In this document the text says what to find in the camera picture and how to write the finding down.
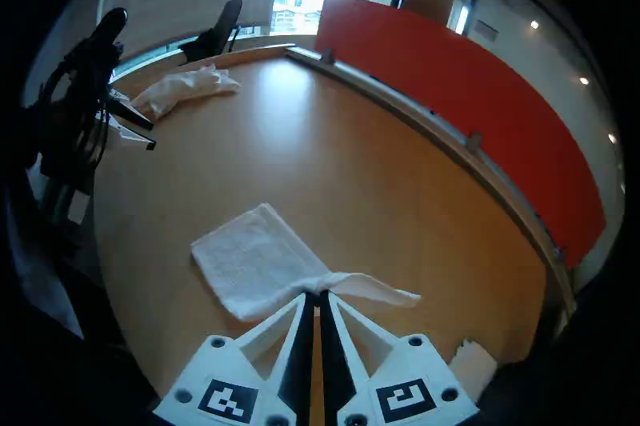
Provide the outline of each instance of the crumpled white cloth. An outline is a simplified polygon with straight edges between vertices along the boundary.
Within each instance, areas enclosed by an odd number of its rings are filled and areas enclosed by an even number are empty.
[[[404,307],[420,300],[363,273],[332,273],[268,204],[195,241],[191,252],[222,304],[239,320],[268,317],[304,291],[330,289]]]
[[[240,83],[227,70],[212,63],[196,71],[167,74],[140,93],[131,105],[140,112],[150,110],[157,118],[169,113],[181,100],[240,90]]]

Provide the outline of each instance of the red partition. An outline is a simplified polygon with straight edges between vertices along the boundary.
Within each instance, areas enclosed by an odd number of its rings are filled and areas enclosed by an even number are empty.
[[[505,62],[427,18],[363,0],[325,0],[315,47],[432,109],[502,167],[573,268],[605,227],[571,133]]]

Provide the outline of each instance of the office chair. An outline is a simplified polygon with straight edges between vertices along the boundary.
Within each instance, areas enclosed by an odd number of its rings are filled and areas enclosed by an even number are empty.
[[[242,0],[229,0],[222,8],[218,22],[213,28],[201,33],[192,42],[180,45],[180,50],[186,55],[186,62],[195,62],[222,53],[231,30],[236,26],[241,9]]]

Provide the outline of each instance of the black screw hole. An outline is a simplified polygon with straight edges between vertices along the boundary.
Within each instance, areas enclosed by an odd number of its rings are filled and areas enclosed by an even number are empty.
[[[191,396],[191,393],[188,392],[186,389],[179,389],[178,391],[175,392],[174,396],[176,401],[184,404],[188,403],[194,398],[193,396]]]
[[[442,392],[442,400],[447,403],[454,401],[458,397],[458,390],[456,388],[447,388]]]
[[[346,418],[346,426],[366,426],[366,416],[363,414],[352,414]]]
[[[284,416],[269,416],[266,418],[266,426],[289,426],[289,420]]]

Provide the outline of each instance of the wooden table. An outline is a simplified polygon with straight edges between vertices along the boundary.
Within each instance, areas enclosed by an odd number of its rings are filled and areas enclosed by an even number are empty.
[[[190,244],[263,202],[330,269],[422,295],[413,309],[354,303],[383,328],[425,332],[445,360],[467,337],[501,363],[526,356],[545,267],[480,184],[371,100],[290,59],[230,75],[239,93],[178,105],[154,127],[154,151],[108,153],[96,176],[107,291],[159,395],[208,334],[253,326],[220,305]]]

